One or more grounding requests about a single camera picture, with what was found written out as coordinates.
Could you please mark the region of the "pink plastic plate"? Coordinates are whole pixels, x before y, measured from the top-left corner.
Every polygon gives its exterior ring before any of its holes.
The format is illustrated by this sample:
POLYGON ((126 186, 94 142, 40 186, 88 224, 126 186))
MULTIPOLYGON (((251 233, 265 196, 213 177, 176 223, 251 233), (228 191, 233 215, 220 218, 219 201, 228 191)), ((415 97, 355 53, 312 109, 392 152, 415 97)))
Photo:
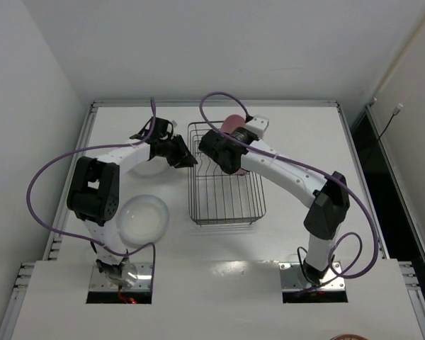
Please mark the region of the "pink plastic plate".
MULTIPOLYGON (((247 131, 244 129, 246 121, 240 115, 228 116, 221 125, 220 131, 226 135, 230 135, 235 140, 241 143, 247 142, 247 131)), ((241 167, 241 156, 247 152, 245 147, 240 146, 237 142, 224 139, 224 151, 221 153, 225 160, 227 169, 232 170, 232 174, 243 176, 247 171, 241 167)))

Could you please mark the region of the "wire dish rack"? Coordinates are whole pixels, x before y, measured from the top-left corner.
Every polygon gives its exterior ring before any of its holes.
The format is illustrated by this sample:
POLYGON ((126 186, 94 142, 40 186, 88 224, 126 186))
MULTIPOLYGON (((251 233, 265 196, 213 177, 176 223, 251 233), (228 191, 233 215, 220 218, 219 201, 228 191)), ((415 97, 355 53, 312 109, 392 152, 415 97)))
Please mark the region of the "wire dish rack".
POLYGON ((262 177, 252 172, 229 175, 199 150, 210 129, 188 124, 188 148, 197 164, 188 169, 188 211, 199 226, 251 225, 266 214, 262 177))

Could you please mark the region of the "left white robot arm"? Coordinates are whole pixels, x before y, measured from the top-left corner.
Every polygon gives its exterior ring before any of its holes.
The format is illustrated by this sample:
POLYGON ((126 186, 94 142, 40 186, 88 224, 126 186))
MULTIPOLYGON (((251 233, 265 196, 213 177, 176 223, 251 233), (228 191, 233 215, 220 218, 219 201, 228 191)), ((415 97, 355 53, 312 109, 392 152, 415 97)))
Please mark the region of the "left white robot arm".
POLYGON ((151 118, 123 147, 99 157, 77 160, 67 196, 67 207, 86 226, 96 247, 98 271, 117 285, 129 285, 130 249, 119 235, 115 215, 120 205, 120 180, 137 165, 155 157, 175 169, 197 164, 182 136, 174 134, 172 122, 151 118))

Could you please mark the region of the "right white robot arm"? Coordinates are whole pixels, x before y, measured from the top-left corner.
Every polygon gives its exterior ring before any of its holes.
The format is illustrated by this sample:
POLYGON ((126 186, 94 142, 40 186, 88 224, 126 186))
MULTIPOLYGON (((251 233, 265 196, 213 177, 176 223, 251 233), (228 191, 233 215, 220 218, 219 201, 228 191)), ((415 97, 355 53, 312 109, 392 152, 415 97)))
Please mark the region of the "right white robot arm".
POLYGON ((331 250, 337 230, 350 207, 348 193, 334 182, 345 184, 346 178, 335 171, 332 179, 327 179, 282 161, 263 141, 268 125, 267 118, 256 115, 233 127, 229 134, 233 140, 227 139, 225 132, 211 129, 201 137, 198 149, 226 174, 254 172, 285 189, 308 209, 304 226, 310 235, 301 273, 304 282, 319 285, 333 259, 331 250))

